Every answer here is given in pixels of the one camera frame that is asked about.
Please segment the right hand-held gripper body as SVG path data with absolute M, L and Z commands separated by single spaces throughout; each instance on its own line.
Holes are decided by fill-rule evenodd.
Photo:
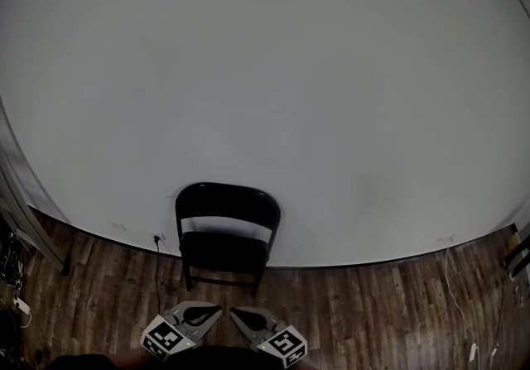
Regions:
M 308 352 L 306 339 L 293 325 L 275 323 L 260 338 L 256 336 L 250 348 L 264 355 L 280 369 L 289 369 L 299 363 Z

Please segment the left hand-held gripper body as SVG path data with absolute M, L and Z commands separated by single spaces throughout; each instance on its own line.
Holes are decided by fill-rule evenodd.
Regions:
M 143 330 L 140 345 L 160 362 L 166 362 L 173 355 L 196 347 L 196 343 L 161 315 L 157 315 Z

